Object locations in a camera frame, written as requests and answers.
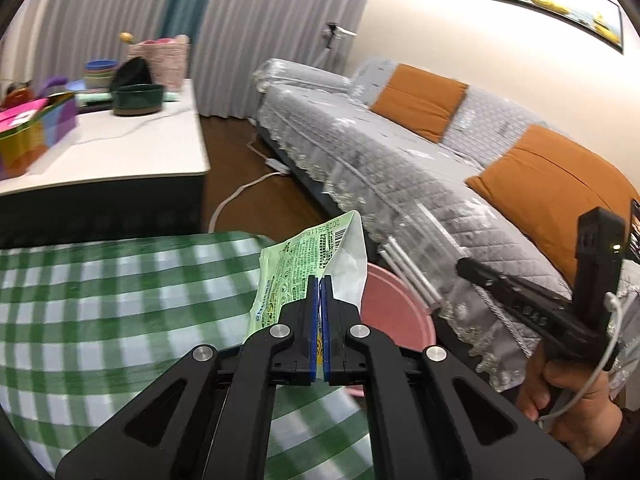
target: green checkered tablecloth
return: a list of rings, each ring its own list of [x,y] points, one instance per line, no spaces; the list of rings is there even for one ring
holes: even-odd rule
[[[194,346],[240,344],[270,244],[235,232],[0,251],[0,404],[45,469]],[[371,463],[343,389],[277,389],[266,478],[372,479]]]

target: colorful box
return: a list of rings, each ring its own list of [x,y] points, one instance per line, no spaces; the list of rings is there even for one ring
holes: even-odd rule
[[[76,127],[72,92],[0,112],[0,180],[15,178]]]

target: sofa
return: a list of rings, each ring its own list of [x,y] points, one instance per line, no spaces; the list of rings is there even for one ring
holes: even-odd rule
[[[254,74],[263,99],[258,131],[297,169],[322,185],[341,210],[357,209],[381,256],[460,341],[481,356],[478,372],[501,392],[523,379],[537,336],[481,288],[457,279],[461,256],[527,278],[564,297],[571,289],[538,248],[465,185],[546,122],[500,96],[468,86],[442,140],[429,142],[370,110],[398,63],[369,59],[351,78],[270,59]],[[625,260],[619,295],[640,285],[640,266]],[[626,324],[613,390],[636,366],[640,316]]]

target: gray curtain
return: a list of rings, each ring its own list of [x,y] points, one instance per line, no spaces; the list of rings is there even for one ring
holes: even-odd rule
[[[156,36],[166,0],[49,0],[36,48],[33,76],[81,78],[91,59],[121,59],[123,30],[137,40]]]
[[[198,111],[251,116],[258,103],[250,76],[270,57],[309,64],[324,48],[325,22],[357,30],[366,0],[209,0],[191,61]],[[343,40],[334,71],[351,45]]]
[[[14,48],[14,79],[15,81],[25,82],[30,79],[30,74],[28,73],[28,65],[29,65],[29,49],[28,48],[20,48],[23,45],[27,45],[30,43],[31,35],[32,35],[32,27],[34,25],[34,21],[36,19],[36,14],[38,12],[38,6],[30,5],[29,0],[25,0],[20,8],[20,13],[22,14],[20,18],[22,19],[22,26],[20,27],[20,35],[16,38],[17,48]]]

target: stacked plastic bowl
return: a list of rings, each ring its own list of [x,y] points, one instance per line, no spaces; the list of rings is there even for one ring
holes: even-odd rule
[[[88,90],[107,88],[116,73],[114,59],[95,59],[84,66],[84,86]]]

